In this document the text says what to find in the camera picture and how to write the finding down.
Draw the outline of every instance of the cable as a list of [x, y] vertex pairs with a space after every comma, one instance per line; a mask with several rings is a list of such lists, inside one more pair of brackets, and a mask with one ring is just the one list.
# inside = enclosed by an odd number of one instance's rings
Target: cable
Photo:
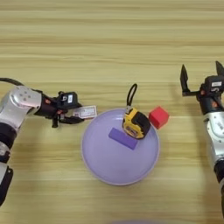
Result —
[[127, 97], [127, 106], [131, 106], [131, 103], [133, 101], [133, 97], [134, 97], [136, 91], [137, 91], [137, 84], [135, 83], [129, 90], [129, 94]]
[[9, 79], [9, 78], [0, 78], [0, 81], [5, 81], [8, 82], [10, 84], [13, 84], [15, 86], [23, 86], [24, 84], [17, 81], [17, 80], [13, 80], [13, 79]]

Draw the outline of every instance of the label sticker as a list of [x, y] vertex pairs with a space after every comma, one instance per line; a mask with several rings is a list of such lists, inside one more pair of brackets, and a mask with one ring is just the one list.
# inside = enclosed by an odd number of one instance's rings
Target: label sticker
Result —
[[68, 96], [67, 102], [68, 102], [68, 103], [71, 103], [71, 102], [73, 102], [73, 100], [74, 100], [74, 96], [73, 96], [72, 94], [70, 94], [70, 95]]
[[216, 81], [212, 83], [212, 87], [220, 87], [221, 86], [221, 81]]

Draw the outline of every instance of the black loop strap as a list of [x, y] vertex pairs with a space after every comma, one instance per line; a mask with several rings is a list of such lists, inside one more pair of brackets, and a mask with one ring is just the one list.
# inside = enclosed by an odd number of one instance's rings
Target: black loop strap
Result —
[[135, 83], [129, 90], [129, 94], [127, 97], [127, 106], [131, 106], [136, 91], [137, 91], [137, 84]]

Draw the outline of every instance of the red cube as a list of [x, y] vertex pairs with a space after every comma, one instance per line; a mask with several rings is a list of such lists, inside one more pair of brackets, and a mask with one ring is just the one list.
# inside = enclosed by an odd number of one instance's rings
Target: red cube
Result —
[[169, 120], [169, 114], [161, 107], [157, 107], [150, 112], [149, 120], [158, 130]]

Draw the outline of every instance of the white object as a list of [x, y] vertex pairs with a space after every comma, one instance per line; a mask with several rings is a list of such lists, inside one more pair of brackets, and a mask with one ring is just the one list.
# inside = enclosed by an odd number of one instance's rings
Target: white object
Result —
[[95, 118], [97, 116], [96, 106], [76, 108], [73, 115], [78, 116], [81, 119]]

